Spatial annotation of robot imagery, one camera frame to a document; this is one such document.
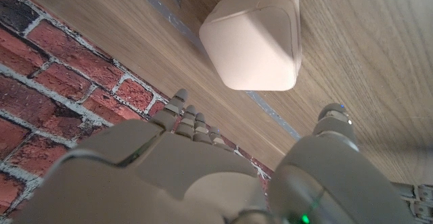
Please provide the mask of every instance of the green led light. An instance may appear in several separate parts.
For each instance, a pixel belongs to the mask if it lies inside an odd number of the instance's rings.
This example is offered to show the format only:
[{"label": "green led light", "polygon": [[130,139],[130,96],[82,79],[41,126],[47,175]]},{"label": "green led light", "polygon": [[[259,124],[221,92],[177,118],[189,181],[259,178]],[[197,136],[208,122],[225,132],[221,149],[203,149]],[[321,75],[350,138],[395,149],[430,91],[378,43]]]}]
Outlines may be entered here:
[{"label": "green led light", "polygon": [[309,219],[309,217],[307,215],[302,215],[301,218],[300,218],[300,220],[302,221],[302,223],[305,223],[305,224],[309,224],[310,223],[310,219]]}]

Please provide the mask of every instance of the gray strip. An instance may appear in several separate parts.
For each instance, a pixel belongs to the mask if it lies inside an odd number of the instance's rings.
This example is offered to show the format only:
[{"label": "gray strip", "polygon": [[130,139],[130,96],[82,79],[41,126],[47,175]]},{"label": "gray strip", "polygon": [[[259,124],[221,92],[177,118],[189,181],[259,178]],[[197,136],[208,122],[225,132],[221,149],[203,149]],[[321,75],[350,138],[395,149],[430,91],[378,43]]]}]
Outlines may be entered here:
[{"label": "gray strip", "polygon": [[[169,8],[164,6],[159,0],[146,0],[154,7],[160,14],[162,14],[177,30],[179,30],[187,39],[189,39],[203,54],[206,56],[206,50],[200,39],[178,19]],[[299,134],[294,130],[282,117],[280,117],[266,101],[254,91],[246,91],[248,96],[251,97],[273,120],[275,120],[284,130],[286,130],[296,141],[300,139]]]},{"label": "gray strip", "polygon": [[272,107],[270,107],[268,105],[268,103],[266,103],[266,101],[258,95],[258,93],[254,92],[254,91],[246,91],[246,93],[248,94],[248,96],[251,97],[251,99],[253,99],[269,116],[271,116],[271,118],[273,120],[275,120],[275,122],[277,122],[279,124],[279,126],[283,127],[284,130],[286,130],[294,139],[296,139],[296,141],[298,141],[300,139],[300,136],[298,134],[298,132],[296,132],[296,130],[294,128],[292,128],[282,117],[280,117],[277,112],[272,109]]}]

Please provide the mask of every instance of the white box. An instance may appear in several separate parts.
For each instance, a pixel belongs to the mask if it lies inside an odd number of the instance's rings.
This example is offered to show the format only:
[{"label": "white box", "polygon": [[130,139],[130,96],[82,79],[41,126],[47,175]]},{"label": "white box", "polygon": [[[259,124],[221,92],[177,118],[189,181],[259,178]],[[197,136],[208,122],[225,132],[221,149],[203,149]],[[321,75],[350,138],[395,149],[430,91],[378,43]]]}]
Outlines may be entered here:
[{"label": "white box", "polygon": [[226,86],[291,89],[301,64],[299,0],[221,0],[200,40]]}]

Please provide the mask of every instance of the red brick wall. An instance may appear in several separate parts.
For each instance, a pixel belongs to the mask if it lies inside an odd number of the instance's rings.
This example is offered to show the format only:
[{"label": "red brick wall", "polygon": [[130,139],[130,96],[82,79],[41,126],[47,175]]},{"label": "red brick wall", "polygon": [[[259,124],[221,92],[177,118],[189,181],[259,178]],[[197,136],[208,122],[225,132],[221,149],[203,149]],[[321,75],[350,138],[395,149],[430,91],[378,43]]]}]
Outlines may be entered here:
[{"label": "red brick wall", "polygon": [[[147,120],[168,98],[31,1],[0,2],[0,223],[8,223],[68,149],[122,120]],[[266,186],[271,171],[224,140]]]}]

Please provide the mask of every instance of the wood grain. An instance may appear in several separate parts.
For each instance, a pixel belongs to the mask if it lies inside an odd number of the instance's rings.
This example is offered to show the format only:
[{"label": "wood grain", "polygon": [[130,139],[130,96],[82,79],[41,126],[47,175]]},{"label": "wood grain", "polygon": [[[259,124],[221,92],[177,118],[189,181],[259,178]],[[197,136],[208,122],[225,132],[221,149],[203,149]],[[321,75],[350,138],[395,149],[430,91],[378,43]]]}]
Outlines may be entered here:
[{"label": "wood grain", "polygon": [[243,91],[221,82],[208,61],[145,0],[37,0],[168,96],[187,103],[224,136],[275,168],[294,139]]},{"label": "wood grain", "polygon": [[[198,34],[219,0],[162,0]],[[261,92],[301,135],[328,103],[348,108],[359,147],[389,179],[433,183],[433,0],[300,0],[302,68]]]},{"label": "wood grain", "polygon": [[[294,140],[241,91],[224,87],[193,45],[144,0],[37,0],[123,64],[189,102],[269,167]],[[198,33],[219,0],[161,0]],[[359,147],[390,180],[433,183],[433,0],[300,0],[302,67],[294,89],[260,92],[301,135],[344,104]]]}]

